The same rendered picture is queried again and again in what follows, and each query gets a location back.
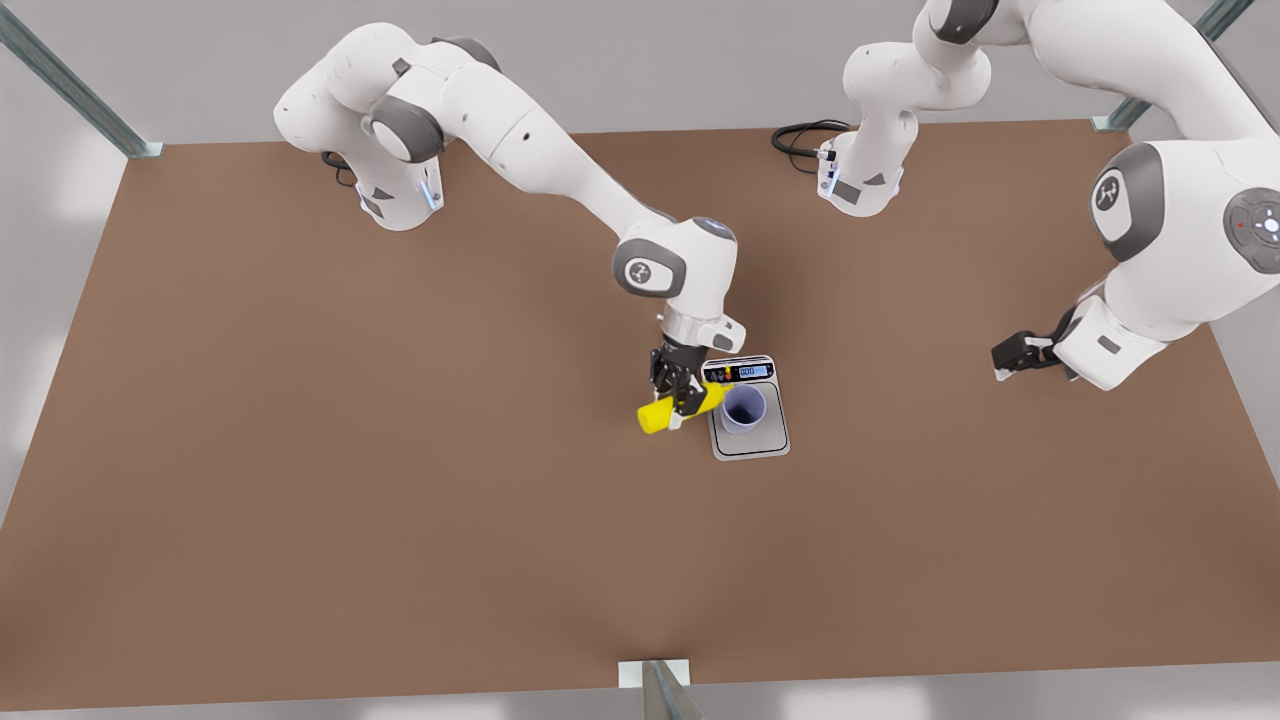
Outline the yellow sauce bottle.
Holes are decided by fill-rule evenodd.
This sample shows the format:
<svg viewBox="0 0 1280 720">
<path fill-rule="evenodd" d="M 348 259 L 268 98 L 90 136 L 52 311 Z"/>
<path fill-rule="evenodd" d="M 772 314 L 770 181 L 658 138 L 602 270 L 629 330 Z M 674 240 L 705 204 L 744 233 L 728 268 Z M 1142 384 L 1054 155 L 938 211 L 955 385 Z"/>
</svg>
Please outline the yellow sauce bottle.
<svg viewBox="0 0 1280 720">
<path fill-rule="evenodd" d="M 722 384 L 714 382 L 700 383 L 700 384 L 692 383 L 689 387 L 673 392 L 672 395 L 666 395 L 648 405 L 641 406 L 637 410 L 637 421 L 646 434 L 654 434 L 660 430 L 668 430 L 667 425 L 669 420 L 669 413 L 672 409 L 671 398 L 701 398 L 701 409 L 700 413 L 698 414 L 701 415 L 721 406 L 724 398 L 724 393 L 732 386 L 733 386 L 732 383 Z"/>
</svg>

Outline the lavender cup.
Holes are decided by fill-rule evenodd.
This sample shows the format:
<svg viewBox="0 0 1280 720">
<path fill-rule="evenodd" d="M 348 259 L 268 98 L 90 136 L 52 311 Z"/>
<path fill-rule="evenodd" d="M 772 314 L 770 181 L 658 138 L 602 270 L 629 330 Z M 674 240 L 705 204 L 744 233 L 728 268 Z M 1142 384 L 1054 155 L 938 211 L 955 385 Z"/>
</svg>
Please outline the lavender cup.
<svg viewBox="0 0 1280 720">
<path fill-rule="evenodd" d="M 768 414 L 768 401 L 756 384 L 732 386 L 719 406 L 719 420 L 731 436 L 745 436 Z"/>
</svg>

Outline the grey digital kitchen scale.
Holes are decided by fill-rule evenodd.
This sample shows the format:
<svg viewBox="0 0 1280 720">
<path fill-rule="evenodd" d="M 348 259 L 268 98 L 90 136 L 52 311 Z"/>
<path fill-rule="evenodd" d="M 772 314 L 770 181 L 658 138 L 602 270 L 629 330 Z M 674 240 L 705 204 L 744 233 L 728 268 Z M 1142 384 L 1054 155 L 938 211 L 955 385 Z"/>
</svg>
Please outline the grey digital kitchen scale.
<svg viewBox="0 0 1280 720">
<path fill-rule="evenodd" d="M 774 457 L 790 451 L 791 436 L 773 357 L 755 355 L 709 360 L 701 365 L 701 379 L 733 386 L 756 384 L 768 401 L 764 420 L 745 436 L 731 436 L 724 430 L 719 420 L 721 406 L 709 413 L 710 445 L 717 459 Z"/>
</svg>

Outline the silver frame post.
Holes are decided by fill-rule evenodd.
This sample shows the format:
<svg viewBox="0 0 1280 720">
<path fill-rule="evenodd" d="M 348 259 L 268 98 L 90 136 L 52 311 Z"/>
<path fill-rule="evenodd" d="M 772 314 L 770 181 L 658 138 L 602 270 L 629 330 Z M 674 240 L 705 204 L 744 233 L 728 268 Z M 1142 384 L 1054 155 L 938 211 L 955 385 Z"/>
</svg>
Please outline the silver frame post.
<svg viewBox="0 0 1280 720">
<path fill-rule="evenodd" d="M 3 0 L 0 45 L 128 159 L 160 158 L 165 145 L 148 142 L 74 73 Z"/>
<path fill-rule="evenodd" d="M 1216 42 L 1254 0 L 1213 0 L 1189 22 L 1166 0 L 1101 0 L 1092 24 L 1100 50 L 1089 85 L 1124 95 L 1098 132 L 1128 132 L 1160 108 L 1189 140 L 1244 138 L 1272 131 L 1272 120 Z"/>
<path fill-rule="evenodd" d="M 687 659 L 631 660 L 617 664 L 618 688 L 639 688 L 643 720 L 705 720 L 689 694 Z"/>
</svg>

